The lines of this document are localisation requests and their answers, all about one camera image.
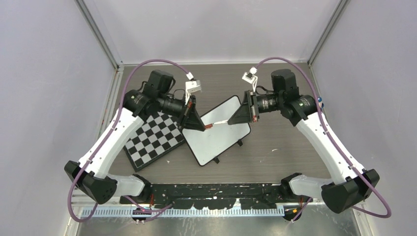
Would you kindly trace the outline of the red white marker pen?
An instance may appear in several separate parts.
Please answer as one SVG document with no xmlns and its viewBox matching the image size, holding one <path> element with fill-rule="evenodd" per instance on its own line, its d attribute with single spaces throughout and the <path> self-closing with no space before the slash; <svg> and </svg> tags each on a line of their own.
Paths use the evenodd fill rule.
<svg viewBox="0 0 417 236">
<path fill-rule="evenodd" d="M 210 123 L 210 124 L 205 125 L 205 129 L 211 129 L 215 125 L 227 124 L 227 123 L 228 123 L 228 120 L 222 120 L 222 121 L 213 122 L 213 123 Z"/>
</svg>

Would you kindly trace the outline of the white whiteboard black frame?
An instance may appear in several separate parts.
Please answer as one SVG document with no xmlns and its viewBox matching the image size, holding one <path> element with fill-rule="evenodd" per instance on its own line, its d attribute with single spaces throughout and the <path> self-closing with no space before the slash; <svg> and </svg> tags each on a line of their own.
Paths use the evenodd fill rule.
<svg viewBox="0 0 417 236">
<path fill-rule="evenodd" d="M 204 124 L 229 119 L 240 107 L 241 101 L 237 95 L 233 95 L 213 107 L 202 115 L 201 120 Z M 195 157 L 199 166 L 205 166 L 210 161 L 216 161 L 217 157 L 230 149 L 233 145 L 243 145 L 243 138 L 251 132 L 251 127 L 247 123 L 242 124 L 220 124 L 204 132 L 190 129 L 183 129 L 182 135 L 191 153 Z"/>
</svg>

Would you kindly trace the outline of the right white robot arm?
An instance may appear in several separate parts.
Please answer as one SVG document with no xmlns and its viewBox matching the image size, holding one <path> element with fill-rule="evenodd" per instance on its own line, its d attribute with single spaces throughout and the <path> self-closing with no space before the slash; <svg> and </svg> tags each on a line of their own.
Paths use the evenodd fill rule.
<svg viewBox="0 0 417 236">
<path fill-rule="evenodd" d="M 293 202 L 299 196 L 324 201 L 334 213 L 341 213 L 367 199 L 380 180 L 374 169 L 365 169 L 346 150 L 330 128 L 325 115 L 317 110 L 317 102 L 311 95 L 301 95 L 295 74 L 289 69 L 271 73 L 272 90 L 257 93 L 256 68 L 251 68 L 242 79 L 252 85 L 244 93 L 237 111 L 228 119 L 229 125 L 257 122 L 260 114 L 279 111 L 311 143 L 324 162 L 329 179 L 308 177 L 294 173 L 281 180 L 281 197 Z"/>
</svg>

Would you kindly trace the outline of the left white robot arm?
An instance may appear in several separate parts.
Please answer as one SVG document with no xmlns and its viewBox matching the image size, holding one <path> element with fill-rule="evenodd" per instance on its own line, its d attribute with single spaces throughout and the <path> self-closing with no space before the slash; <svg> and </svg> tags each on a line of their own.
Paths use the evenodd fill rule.
<svg viewBox="0 0 417 236">
<path fill-rule="evenodd" d="M 79 161 L 68 161 L 65 165 L 64 170 L 75 186 L 97 204 L 121 196 L 131 196 L 140 204 L 150 199 L 150 183 L 143 177 L 109 174 L 118 153 L 149 117 L 162 112 L 175 117 L 180 128 L 205 131 L 193 95 L 201 90 L 201 82 L 187 81 L 183 99 L 173 98 L 169 93 L 173 84 L 173 75 L 152 71 L 142 90 L 133 89 L 124 95 L 121 107 L 93 147 Z"/>
</svg>

